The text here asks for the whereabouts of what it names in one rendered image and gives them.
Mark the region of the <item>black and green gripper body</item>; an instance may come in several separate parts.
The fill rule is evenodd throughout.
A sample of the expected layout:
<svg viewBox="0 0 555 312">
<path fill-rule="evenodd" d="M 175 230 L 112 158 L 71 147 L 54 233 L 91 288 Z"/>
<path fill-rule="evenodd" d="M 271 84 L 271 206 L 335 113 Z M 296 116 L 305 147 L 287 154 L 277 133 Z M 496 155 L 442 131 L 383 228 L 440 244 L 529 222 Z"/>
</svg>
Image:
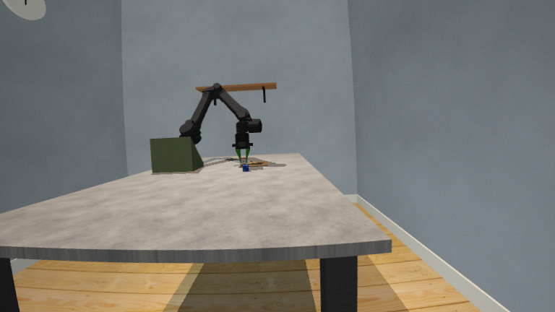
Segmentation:
<svg viewBox="0 0 555 312">
<path fill-rule="evenodd" d="M 246 144 L 246 146 L 244 147 L 240 147 L 237 144 L 232 144 L 232 147 L 236 147 L 236 150 L 250 149 L 250 146 L 253 146 L 253 143 Z"/>
</svg>

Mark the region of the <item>tan square mat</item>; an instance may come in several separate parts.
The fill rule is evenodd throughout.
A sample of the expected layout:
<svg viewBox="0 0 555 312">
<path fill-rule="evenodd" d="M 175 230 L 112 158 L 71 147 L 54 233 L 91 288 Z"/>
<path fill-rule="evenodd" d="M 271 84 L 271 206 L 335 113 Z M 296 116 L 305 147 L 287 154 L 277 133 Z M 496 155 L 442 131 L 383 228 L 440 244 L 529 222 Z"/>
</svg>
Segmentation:
<svg viewBox="0 0 555 312">
<path fill-rule="evenodd" d="M 242 165 L 249 165 L 249 167 L 268 166 L 267 161 L 261 161 L 261 162 L 248 162 L 247 164 L 240 164 L 240 165 L 239 165 L 239 168 L 242 168 Z"/>
</svg>

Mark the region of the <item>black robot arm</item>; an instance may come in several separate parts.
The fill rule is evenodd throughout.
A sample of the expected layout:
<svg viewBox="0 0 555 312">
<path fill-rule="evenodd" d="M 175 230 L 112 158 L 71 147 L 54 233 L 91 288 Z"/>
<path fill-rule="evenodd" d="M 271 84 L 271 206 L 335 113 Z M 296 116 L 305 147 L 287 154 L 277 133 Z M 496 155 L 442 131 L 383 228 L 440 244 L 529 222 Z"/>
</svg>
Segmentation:
<svg viewBox="0 0 555 312">
<path fill-rule="evenodd" d="M 259 133 L 262 132 L 262 122 L 260 119 L 251 119 L 251 116 L 247 109 L 240 106 L 221 86 L 219 83 L 215 83 L 213 86 L 208 87 L 202 91 L 202 98 L 192 116 L 191 119 L 187 120 L 183 124 L 179 131 L 181 135 L 179 137 L 191 137 L 194 144 L 198 144 L 202 137 L 201 125 L 205 117 L 207 109 L 210 106 L 212 100 L 220 99 L 224 104 L 234 113 L 234 115 L 239 119 L 236 124 L 236 144 L 240 147 L 249 144 L 249 133 Z M 196 127 L 196 128 L 195 128 Z"/>
</svg>

